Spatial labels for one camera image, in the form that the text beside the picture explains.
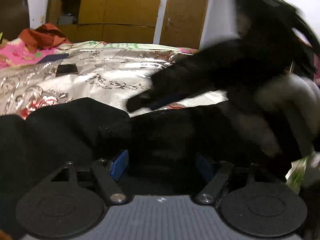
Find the wooden door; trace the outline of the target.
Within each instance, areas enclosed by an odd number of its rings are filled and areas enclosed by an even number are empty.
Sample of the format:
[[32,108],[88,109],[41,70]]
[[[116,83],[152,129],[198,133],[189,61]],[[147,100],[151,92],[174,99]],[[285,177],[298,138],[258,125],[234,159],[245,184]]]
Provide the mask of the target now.
[[208,0],[167,0],[160,44],[198,49]]

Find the pink floral blanket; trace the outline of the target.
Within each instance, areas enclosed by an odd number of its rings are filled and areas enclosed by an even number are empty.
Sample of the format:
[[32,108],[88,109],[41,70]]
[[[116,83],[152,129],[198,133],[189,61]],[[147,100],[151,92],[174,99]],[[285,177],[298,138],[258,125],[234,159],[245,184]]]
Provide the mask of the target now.
[[65,44],[71,48],[72,43],[64,38],[49,40],[23,40],[20,37],[1,44],[1,69],[22,67],[40,62],[44,57],[54,55]]

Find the wooden wardrobe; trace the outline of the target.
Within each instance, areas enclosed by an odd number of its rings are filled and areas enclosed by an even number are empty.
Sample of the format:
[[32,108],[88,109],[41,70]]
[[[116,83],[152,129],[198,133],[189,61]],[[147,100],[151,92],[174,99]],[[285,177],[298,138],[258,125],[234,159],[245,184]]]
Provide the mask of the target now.
[[61,0],[48,0],[46,21],[73,43],[152,43],[161,0],[81,0],[77,16],[65,15]]

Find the dark wooden headboard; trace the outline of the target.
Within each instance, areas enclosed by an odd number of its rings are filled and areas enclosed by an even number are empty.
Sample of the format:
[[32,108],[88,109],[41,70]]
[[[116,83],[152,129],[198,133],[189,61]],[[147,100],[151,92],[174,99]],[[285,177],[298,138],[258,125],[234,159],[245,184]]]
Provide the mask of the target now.
[[0,6],[3,38],[14,40],[24,29],[30,28],[27,0],[0,0]]

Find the floral satin bedspread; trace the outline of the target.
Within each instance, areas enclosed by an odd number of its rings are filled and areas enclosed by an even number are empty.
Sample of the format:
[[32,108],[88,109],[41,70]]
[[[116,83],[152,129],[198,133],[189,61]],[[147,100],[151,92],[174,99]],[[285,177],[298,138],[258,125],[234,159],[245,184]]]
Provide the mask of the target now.
[[[195,50],[154,44],[100,42],[62,46],[66,59],[1,70],[1,115],[27,117],[44,106],[92,98],[126,109],[127,100],[151,87],[151,76]],[[60,64],[76,64],[78,75],[56,77]]]

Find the black smartphone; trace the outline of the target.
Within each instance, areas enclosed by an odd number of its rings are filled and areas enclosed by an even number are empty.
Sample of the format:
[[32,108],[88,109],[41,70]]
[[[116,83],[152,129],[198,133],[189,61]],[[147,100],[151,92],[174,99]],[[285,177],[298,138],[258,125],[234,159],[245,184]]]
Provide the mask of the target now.
[[69,74],[78,75],[78,68],[76,64],[60,64],[56,69],[55,76],[64,76]]

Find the rust orange garment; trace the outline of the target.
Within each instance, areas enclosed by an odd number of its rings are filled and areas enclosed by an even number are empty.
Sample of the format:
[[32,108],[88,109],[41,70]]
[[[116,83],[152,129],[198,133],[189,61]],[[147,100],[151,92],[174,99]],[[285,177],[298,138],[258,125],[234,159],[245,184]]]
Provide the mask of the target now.
[[24,42],[30,53],[71,43],[61,30],[51,23],[45,23],[36,29],[24,29],[18,37]]

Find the dark blue booklet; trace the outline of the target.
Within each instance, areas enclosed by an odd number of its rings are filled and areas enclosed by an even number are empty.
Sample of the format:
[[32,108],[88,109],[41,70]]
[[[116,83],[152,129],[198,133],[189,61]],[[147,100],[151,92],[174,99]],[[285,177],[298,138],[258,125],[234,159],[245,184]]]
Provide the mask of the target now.
[[44,58],[42,58],[37,64],[63,60],[63,59],[66,59],[68,56],[69,56],[68,53],[47,55]]

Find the black pants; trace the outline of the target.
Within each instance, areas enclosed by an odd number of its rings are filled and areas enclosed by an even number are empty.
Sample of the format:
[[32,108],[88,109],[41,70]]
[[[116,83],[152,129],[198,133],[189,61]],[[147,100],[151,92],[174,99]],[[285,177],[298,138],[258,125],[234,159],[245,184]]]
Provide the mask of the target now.
[[223,89],[227,101],[129,117],[90,98],[42,107],[28,117],[1,116],[1,201],[13,203],[63,162],[79,165],[128,150],[134,174],[160,172],[174,184],[200,189],[194,162],[255,164],[257,179],[283,180],[293,158],[293,134],[283,117],[253,101],[259,88],[282,75],[293,49],[262,41],[226,41],[177,61],[153,78],[196,90]]

